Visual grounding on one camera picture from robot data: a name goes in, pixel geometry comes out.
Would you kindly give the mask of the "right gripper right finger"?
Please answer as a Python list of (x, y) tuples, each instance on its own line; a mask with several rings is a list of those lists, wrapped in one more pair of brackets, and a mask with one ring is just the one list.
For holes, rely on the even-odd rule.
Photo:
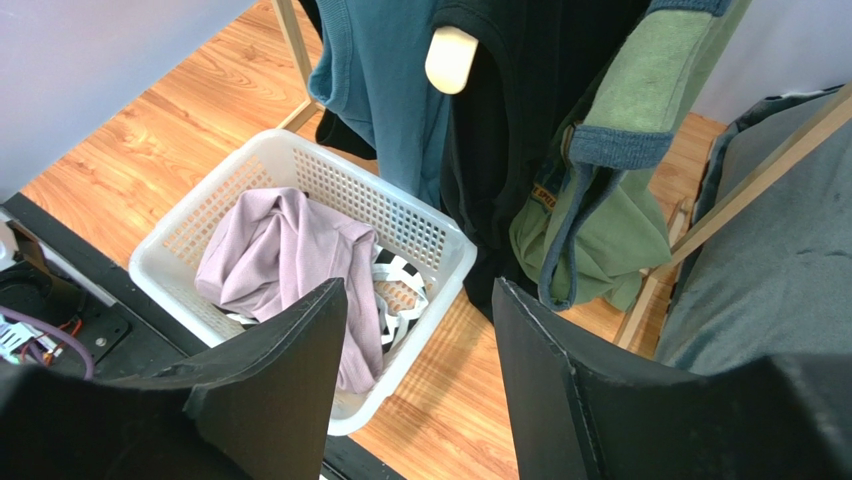
[(494, 327), (524, 479), (847, 479), (851, 359), (773, 355), (695, 375), (561, 318), (514, 283)]

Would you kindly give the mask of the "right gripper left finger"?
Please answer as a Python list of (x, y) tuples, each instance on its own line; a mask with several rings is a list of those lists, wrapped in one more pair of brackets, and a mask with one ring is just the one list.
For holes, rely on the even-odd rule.
[(316, 479), (345, 333), (331, 279), (150, 377), (1, 369), (5, 479)]

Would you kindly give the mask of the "mauve tank top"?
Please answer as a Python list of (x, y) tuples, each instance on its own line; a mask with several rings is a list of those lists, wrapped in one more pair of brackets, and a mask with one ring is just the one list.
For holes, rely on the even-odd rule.
[(243, 192), (218, 223), (194, 285), (217, 307), (265, 322), (328, 279), (346, 292), (338, 388), (365, 393), (383, 368), (371, 268), (375, 230), (295, 188)]

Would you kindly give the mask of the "black white striped tank top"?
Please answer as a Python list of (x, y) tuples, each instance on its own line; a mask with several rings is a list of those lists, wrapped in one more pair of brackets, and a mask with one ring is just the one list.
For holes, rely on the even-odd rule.
[(219, 249), (198, 270), (197, 290), (226, 311), (263, 322), (324, 281), (343, 279), (341, 363), (349, 369), (378, 369), (382, 355), (411, 331), (428, 305), (419, 271), (370, 239), (287, 241), (276, 255), (268, 248), (252, 245), (241, 255)]

